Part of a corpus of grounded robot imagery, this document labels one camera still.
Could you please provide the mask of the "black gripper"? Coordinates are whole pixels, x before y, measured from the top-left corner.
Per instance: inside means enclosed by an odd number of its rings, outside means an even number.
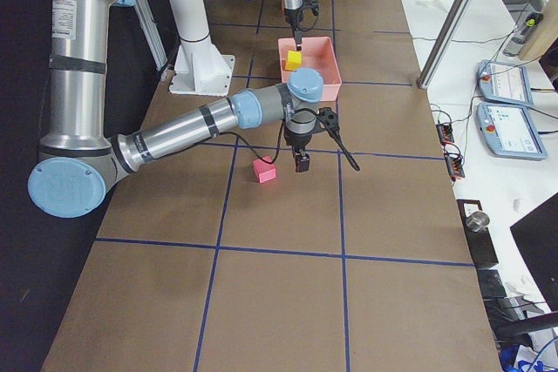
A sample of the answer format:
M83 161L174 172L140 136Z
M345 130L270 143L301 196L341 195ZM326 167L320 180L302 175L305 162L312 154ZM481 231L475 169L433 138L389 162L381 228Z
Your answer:
M293 38L296 45L297 51L302 51L303 47L303 35L301 23L303 21L303 12L301 8L298 9L285 9L284 10L285 20L290 26L293 33Z
M285 127L283 136L294 154L296 172L307 172L310 169L310 155L306 152L306 146L312 140L312 132L298 133Z

